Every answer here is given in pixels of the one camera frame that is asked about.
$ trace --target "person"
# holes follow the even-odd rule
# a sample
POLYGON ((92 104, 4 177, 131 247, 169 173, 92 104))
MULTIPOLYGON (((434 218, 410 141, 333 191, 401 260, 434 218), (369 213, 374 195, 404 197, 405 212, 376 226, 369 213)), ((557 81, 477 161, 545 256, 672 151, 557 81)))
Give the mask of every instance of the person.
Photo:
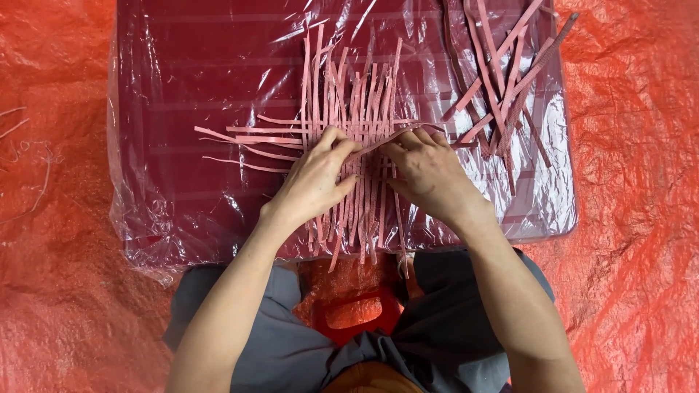
POLYGON ((186 273, 164 340, 176 350, 168 393, 584 392, 551 287, 510 247, 493 204, 471 183, 445 136, 422 128, 384 144, 403 178, 390 186, 441 220, 466 251, 415 255, 425 295, 391 333, 365 331, 337 348, 291 314, 293 270, 273 267, 304 222, 339 203, 357 177, 336 183, 361 146, 336 127, 291 168, 226 268, 186 273))

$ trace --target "red plastic stool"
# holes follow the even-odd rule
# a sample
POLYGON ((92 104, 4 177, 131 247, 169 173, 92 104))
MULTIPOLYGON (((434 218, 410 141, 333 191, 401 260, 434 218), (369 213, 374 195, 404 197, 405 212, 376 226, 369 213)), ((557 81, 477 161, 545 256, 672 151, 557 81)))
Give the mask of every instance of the red plastic stool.
POLYGON ((379 289, 367 294, 361 294, 356 297, 346 299, 336 299, 333 301, 316 301, 311 306, 311 325, 313 329, 321 332, 323 336, 330 338, 337 345, 344 345, 352 339, 352 337, 360 334, 363 331, 374 331, 381 328, 386 334, 390 334, 401 316, 401 310, 398 308, 398 300, 393 295, 390 287, 380 285, 379 289), (344 329, 333 329, 328 326, 327 314, 335 308, 352 304, 358 301, 377 297, 381 303, 381 314, 371 321, 362 324, 345 327, 344 329))

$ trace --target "person's right hand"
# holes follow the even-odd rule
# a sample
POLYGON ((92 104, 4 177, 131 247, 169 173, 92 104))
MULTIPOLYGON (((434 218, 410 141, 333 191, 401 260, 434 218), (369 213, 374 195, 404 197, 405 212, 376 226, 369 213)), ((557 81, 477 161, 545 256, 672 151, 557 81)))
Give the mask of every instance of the person's right hand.
POLYGON ((459 158, 440 132, 405 132, 380 151, 396 163, 405 179, 389 185, 410 203, 453 231, 496 221, 493 204, 473 185, 459 158))

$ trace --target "gray shorts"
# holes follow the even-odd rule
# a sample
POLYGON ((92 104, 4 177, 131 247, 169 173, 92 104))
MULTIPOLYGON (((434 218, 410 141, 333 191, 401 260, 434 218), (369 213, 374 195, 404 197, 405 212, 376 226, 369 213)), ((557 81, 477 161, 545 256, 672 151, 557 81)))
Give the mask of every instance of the gray shorts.
MULTIPOLYGON (((553 300, 541 270, 515 250, 553 300)), ((171 349, 176 350, 224 269, 198 267, 182 277, 163 336, 171 349)), ((405 305, 391 336, 365 331, 339 348, 291 313, 301 301, 296 274, 272 268, 231 391, 319 392, 346 368, 379 361, 425 392, 500 392, 510 368, 483 308, 468 253, 418 252, 415 278, 425 296, 405 305)))

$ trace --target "orange shirt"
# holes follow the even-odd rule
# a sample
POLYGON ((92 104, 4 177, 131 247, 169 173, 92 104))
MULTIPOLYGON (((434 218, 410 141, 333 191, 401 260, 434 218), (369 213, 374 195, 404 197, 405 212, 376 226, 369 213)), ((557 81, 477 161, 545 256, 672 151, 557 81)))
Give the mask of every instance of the orange shirt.
POLYGON ((386 364, 364 362, 342 372, 322 393, 422 393, 422 390, 386 364))

